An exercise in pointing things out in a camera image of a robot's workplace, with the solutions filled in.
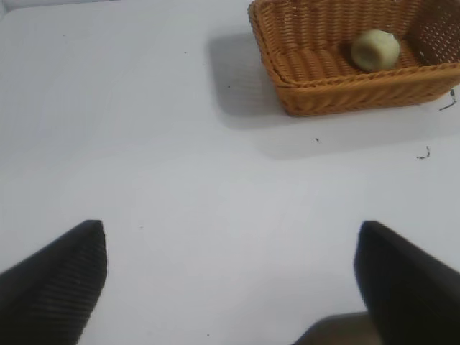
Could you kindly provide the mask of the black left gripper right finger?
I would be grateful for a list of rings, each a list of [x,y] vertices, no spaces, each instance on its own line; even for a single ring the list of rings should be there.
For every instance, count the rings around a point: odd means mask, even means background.
[[[354,271],[384,344],[459,343],[459,272],[377,221],[361,225]]]

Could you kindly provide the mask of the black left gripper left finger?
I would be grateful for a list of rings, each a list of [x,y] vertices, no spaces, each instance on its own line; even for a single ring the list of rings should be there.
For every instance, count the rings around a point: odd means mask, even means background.
[[[1,273],[2,344],[77,344],[104,288],[100,220],[86,220]]]

